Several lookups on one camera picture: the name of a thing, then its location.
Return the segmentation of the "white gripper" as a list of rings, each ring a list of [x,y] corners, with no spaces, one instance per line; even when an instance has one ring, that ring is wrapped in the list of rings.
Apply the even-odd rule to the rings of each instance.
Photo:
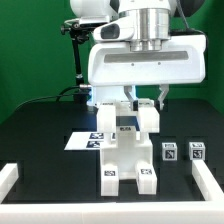
[[[172,36],[159,51],[131,52],[127,42],[96,44],[90,52],[88,81],[92,86],[125,86],[130,109],[138,109],[136,88],[160,85],[155,101],[164,108],[168,84],[200,83],[205,78],[204,35]]]

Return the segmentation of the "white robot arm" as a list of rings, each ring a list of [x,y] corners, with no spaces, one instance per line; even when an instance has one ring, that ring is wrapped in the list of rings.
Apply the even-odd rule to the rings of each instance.
[[[75,23],[90,31],[89,106],[137,100],[137,86],[158,85],[163,99],[172,84],[205,78],[206,37],[194,30],[173,35],[170,20],[180,0],[70,0]]]

